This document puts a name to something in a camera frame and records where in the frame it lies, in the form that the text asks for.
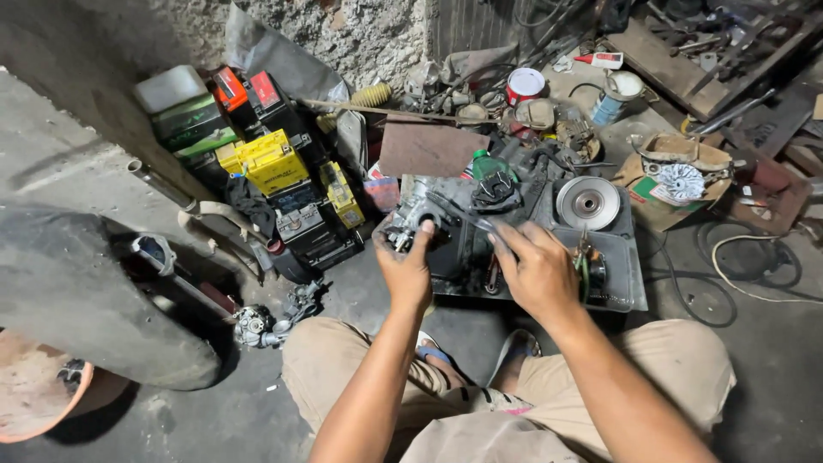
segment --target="hand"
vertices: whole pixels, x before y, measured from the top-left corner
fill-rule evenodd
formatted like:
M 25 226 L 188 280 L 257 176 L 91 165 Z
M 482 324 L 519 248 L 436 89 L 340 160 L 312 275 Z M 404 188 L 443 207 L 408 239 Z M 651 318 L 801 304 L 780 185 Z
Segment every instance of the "hand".
M 394 213 L 374 229 L 372 240 L 377 252 L 377 263 L 383 270 L 392 308 L 407 307 L 424 311 L 431 303 L 431 273 L 425 262 L 425 249 L 435 234 L 435 224 L 425 220 L 414 235 L 414 244 L 407 254 L 396 252 L 387 242 L 384 228 L 392 221 Z
M 489 235 L 515 302 L 546 330 L 584 311 L 571 255 L 557 237 L 533 222 L 524 223 L 518 230 L 495 222 L 495 228 L 511 249 Z

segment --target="foot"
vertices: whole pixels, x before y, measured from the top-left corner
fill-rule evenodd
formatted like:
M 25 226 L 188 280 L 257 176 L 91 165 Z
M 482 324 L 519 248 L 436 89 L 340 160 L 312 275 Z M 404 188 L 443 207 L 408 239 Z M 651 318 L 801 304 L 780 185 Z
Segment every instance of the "foot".
M 435 343 L 432 342 L 430 339 L 423 339 L 421 344 L 425 347 L 438 348 L 437 345 L 435 345 Z M 432 367 L 437 368 L 438 370 L 440 370 L 441 373 L 443 373 L 443 376 L 445 376 L 446 381 L 449 383 L 446 386 L 446 389 L 464 387 L 468 384 L 466 380 L 463 379 L 460 373 L 458 373 L 458 371 L 455 370 L 450 363 L 445 362 L 435 357 L 434 355 L 426 355 L 425 362 L 431 365 Z
M 520 369 L 523 367 L 523 362 L 528 357 L 527 353 L 532 356 L 540 356 L 540 347 L 537 341 L 525 333 L 520 333 L 514 337 L 509 351 L 497 374 L 491 380 L 489 387 L 497 389 L 504 394 L 515 395 L 517 392 L 517 382 L 520 378 Z

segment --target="green bottle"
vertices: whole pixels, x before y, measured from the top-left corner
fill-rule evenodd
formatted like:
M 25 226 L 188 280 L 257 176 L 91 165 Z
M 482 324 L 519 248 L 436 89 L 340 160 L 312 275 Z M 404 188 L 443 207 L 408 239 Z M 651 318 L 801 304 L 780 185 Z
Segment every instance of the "green bottle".
M 475 180 L 487 179 L 497 172 L 508 174 L 514 181 L 517 181 L 517 176 L 514 174 L 514 171 L 512 171 L 508 162 L 489 156 L 489 152 L 485 149 L 479 149 L 474 152 L 472 176 Z

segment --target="white cable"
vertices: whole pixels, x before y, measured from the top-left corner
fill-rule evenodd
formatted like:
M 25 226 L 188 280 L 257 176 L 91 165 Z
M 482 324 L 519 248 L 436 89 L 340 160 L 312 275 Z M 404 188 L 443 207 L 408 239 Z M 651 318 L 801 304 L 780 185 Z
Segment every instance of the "white cable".
M 714 245 L 712 248 L 712 264 L 714 264 L 714 271 L 720 275 L 723 281 L 726 282 L 727 285 L 735 288 L 739 292 L 746 294 L 749 297 L 754 297 L 755 299 L 760 299 L 761 301 L 767 302 L 808 302 L 810 304 L 823 304 L 823 301 L 812 301 L 810 299 L 769 299 L 768 297 L 757 296 L 756 294 L 752 294 L 750 292 L 743 291 L 742 289 L 734 286 L 734 283 L 729 281 L 728 277 L 720 271 L 720 265 L 718 265 L 718 249 L 720 246 L 725 245 L 730 241 L 735 240 L 776 240 L 780 238 L 780 236 L 752 236 L 752 235 L 740 235 L 740 236 L 732 236 L 731 238 L 726 238 L 725 240 L 720 241 L 718 244 Z

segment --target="red can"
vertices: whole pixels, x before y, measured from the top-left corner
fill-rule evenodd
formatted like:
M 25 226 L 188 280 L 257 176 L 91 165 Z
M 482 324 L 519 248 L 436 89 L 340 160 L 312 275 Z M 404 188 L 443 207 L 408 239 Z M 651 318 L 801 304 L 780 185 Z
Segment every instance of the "red can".
M 531 68 L 515 69 L 509 75 L 509 82 L 506 84 L 506 100 L 509 106 L 514 108 L 520 101 L 540 98 L 545 86 L 546 78 L 540 71 Z

